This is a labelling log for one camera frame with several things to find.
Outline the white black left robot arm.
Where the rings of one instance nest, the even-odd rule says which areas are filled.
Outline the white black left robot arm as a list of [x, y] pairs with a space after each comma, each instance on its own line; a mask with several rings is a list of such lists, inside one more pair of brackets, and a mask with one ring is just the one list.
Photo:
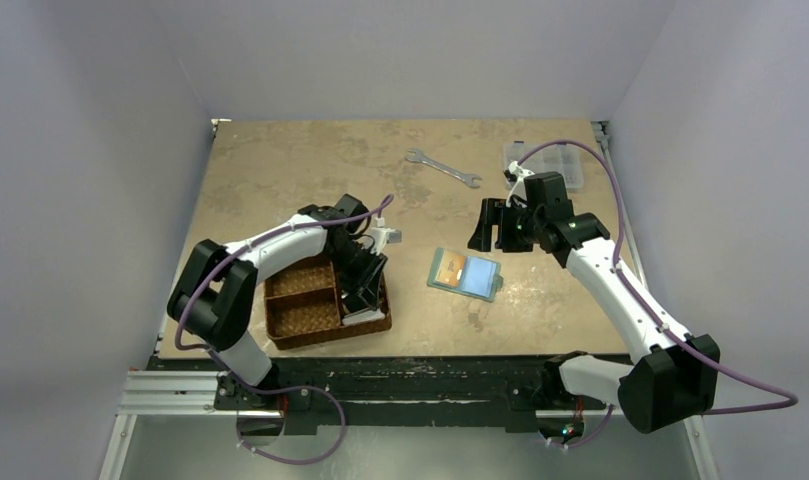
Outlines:
[[307, 205], [280, 226], [241, 241], [219, 244], [205, 239], [194, 246], [167, 303], [178, 328], [175, 345], [189, 346], [183, 332], [200, 338], [241, 382], [239, 395], [252, 408], [277, 399], [277, 368], [249, 331], [257, 287], [293, 264], [318, 255], [331, 261], [337, 299], [347, 320], [375, 320], [381, 311], [384, 248], [402, 233], [387, 226], [381, 206], [368, 209], [345, 194], [333, 206]]

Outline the teal leather card holder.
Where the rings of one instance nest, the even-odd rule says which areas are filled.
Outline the teal leather card holder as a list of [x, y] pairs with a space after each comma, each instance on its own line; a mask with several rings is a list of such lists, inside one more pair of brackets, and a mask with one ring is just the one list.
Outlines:
[[466, 255], [467, 262], [459, 286], [457, 288], [447, 287], [434, 281], [440, 253], [443, 249], [446, 248], [438, 247], [434, 252], [426, 285], [470, 298], [493, 302], [504, 284], [501, 264], [491, 259]]

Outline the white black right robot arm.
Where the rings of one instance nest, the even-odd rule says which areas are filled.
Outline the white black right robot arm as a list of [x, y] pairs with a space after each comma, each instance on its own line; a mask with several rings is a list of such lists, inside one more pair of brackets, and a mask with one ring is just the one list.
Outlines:
[[575, 212], [560, 174], [533, 174], [521, 184], [522, 197], [482, 201], [469, 248], [524, 253], [539, 247], [552, 255], [602, 308], [631, 359], [625, 365], [581, 351], [553, 357], [544, 364], [534, 399], [564, 407], [578, 397], [594, 398], [621, 409], [641, 433], [709, 412], [718, 344], [675, 320], [654, 320], [662, 306], [618, 259], [598, 217]]

